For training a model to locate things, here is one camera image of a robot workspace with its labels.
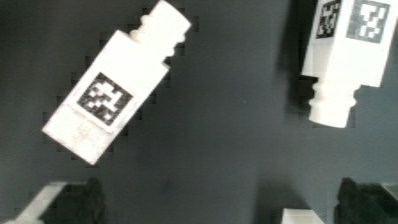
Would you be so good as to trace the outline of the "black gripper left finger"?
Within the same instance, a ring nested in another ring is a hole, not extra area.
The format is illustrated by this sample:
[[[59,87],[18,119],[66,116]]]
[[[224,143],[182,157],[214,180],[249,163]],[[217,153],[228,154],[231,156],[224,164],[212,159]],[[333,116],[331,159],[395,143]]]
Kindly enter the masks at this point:
[[[107,224],[100,180],[50,182],[11,224]]]

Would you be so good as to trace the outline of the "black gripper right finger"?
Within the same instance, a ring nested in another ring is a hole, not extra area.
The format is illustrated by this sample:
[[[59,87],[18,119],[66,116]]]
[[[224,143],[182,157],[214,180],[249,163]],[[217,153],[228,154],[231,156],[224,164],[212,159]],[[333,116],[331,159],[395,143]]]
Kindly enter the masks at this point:
[[[398,224],[398,183],[341,180],[334,224]]]

